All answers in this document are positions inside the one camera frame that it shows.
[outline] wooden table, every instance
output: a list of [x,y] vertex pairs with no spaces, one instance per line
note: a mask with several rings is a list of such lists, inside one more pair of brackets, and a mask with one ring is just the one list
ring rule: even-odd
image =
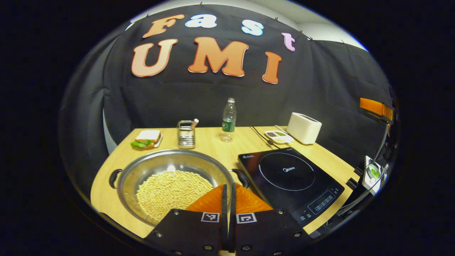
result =
[[[262,135],[264,135],[266,130],[276,130],[275,127],[256,127],[256,129]],[[159,128],[158,130],[163,134],[163,139],[158,148],[143,151],[134,150],[131,148],[130,143],[142,130],[147,129],[134,129],[101,166],[92,184],[91,203],[98,212],[107,214],[118,224],[143,238],[153,230],[153,227],[135,218],[123,207],[117,195],[117,190],[109,185],[109,176],[114,170],[124,169],[133,160],[147,153],[178,148],[178,144],[176,128]],[[241,165],[238,162],[239,154],[276,149],[267,144],[250,127],[236,127],[232,142],[226,143],[221,141],[220,138],[220,127],[196,127],[196,147],[193,150],[215,158],[228,170],[241,169]],[[351,195],[352,189],[346,185],[349,178],[352,177],[354,180],[359,180],[360,177],[354,173],[352,166],[316,143],[303,145],[295,141],[289,146],[295,148],[344,187],[344,192],[340,197],[325,212],[303,228],[305,232],[310,234],[328,221]],[[278,147],[285,148],[288,145],[282,144],[278,145]],[[230,172],[230,174],[235,182],[241,184],[234,172]]]

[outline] white toaster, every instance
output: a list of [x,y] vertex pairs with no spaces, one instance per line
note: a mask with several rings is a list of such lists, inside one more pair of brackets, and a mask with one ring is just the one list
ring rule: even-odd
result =
[[322,123],[311,117],[292,112],[287,132],[303,144],[316,142]]

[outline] orange letter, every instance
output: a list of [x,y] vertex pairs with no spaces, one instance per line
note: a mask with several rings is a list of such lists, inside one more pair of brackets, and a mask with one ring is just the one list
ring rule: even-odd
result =
[[149,36],[153,36],[153,35],[157,35],[157,34],[166,32],[166,29],[163,28],[164,26],[171,27],[175,24],[175,19],[183,19],[183,18],[185,18],[185,16],[183,14],[179,14],[179,15],[167,17],[164,19],[156,20],[156,21],[152,22],[152,26],[151,26],[150,30],[146,34],[144,34],[142,37],[146,38]]
[[218,72],[221,66],[226,63],[222,72],[228,76],[243,77],[243,55],[248,50],[248,45],[238,41],[232,41],[221,51],[217,41],[211,37],[196,37],[194,41],[197,43],[196,56],[194,57],[193,65],[188,67],[188,71],[192,73],[205,73],[208,67],[205,65],[205,59],[214,73]]
[[262,76],[262,80],[272,84],[277,84],[278,63],[281,61],[281,56],[271,51],[266,51],[265,55],[268,58],[268,62],[267,69],[265,71],[265,74]]
[[161,46],[160,55],[158,55],[158,60],[153,66],[145,65],[148,50],[153,47],[152,43],[143,44],[134,48],[131,72],[137,77],[151,77],[163,71],[169,60],[172,46],[176,43],[177,39],[166,39],[159,42],[158,45]]

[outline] green bottle label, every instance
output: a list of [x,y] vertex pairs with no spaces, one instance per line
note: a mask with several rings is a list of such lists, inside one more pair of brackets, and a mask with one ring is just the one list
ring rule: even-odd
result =
[[228,122],[228,121],[223,120],[222,129],[224,132],[228,132],[228,133],[233,132],[234,128],[235,128],[234,122]]

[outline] blue letter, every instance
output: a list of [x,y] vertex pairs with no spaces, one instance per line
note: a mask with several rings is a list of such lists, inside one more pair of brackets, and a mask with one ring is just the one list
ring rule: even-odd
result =
[[242,24],[242,31],[244,33],[251,34],[253,36],[260,36],[263,33],[262,30],[264,29],[264,26],[259,22],[255,22],[254,20],[243,20]]
[[199,14],[191,17],[191,20],[185,23],[187,27],[203,27],[203,28],[213,28],[217,24],[215,21],[217,17],[211,14]]

